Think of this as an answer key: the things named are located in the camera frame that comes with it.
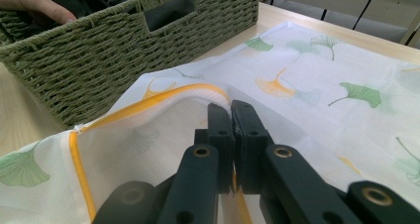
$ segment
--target orange ginkgo leaf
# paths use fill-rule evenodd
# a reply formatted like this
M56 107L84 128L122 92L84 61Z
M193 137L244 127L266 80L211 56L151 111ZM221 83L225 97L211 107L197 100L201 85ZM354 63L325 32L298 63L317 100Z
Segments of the orange ginkgo leaf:
M166 88L166 89L164 89L164 90L154 91L154 90L152 90L152 84L154 83L155 79L156 79L156 78L154 78L154 79L153 79L153 80L149 83L148 90L146 91L145 96L143 96L143 100L145 100L145 99L147 99L147 98L150 98L150 97L153 97L153 96L155 96L155 95L157 95L157 94L160 94L160 93L163 93L163 92L170 91L171 89L173 89L173 88L176 86L176 82L174 82L174 83L172 83L172 84L171 84L168 88Z
M274 97L291 97L296 91L291 88L287 88L282 85L279 81L281 74L284 72L285 68L277 75L275 80L266 81L263 79L256 79L257 86L267 94L270 94Z

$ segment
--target gray woven basket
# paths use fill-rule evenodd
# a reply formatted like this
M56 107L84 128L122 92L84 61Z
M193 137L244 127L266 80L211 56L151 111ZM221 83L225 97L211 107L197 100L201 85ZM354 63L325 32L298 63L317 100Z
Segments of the gray woven basket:
M258 0L194 0L194 12L150 32L144 12L167 1L130 0L27 39L1 12L0 61L71 127L107 112L142 73L192 61L258 18Z

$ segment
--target table surface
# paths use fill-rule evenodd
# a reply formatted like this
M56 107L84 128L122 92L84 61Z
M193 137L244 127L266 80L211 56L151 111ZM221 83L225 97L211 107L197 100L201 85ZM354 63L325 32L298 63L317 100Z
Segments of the table surface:
M283 22L292 22L305 28L335 37L366 50L420 64L420 51L373 36L312 19L303 15L260 3L257 24L228 42L200 56L221 55L243 41L257 36ZM0 156L13 152L37 140L62 132L47 109L0 64Z

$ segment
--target finger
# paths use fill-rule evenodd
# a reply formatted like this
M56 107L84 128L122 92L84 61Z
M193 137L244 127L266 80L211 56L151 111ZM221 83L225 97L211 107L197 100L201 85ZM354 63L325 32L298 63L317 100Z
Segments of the finger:
M37 0L35 9L62 25L76 20L70 11L52 0Z

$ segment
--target fabric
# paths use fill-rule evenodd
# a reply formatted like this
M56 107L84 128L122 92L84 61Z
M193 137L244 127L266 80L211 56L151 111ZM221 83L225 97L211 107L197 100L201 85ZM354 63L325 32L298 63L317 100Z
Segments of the fabric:
M420 208L419 64L285 23L222 56L144 74L111 112L186 81L218 84L251 103L275 142L298 144L288 127L317 144L298 151L330 184L347 190L350 181L372 180ZM320 148L334 159L321 159Z
M120 184L176 173L207 104L251 103L331 185L369 179L420 208L420 65L285 23L222 56L142 75L103 117L0 158L1 223L89 223ZM218 223L264 223L221 195Z

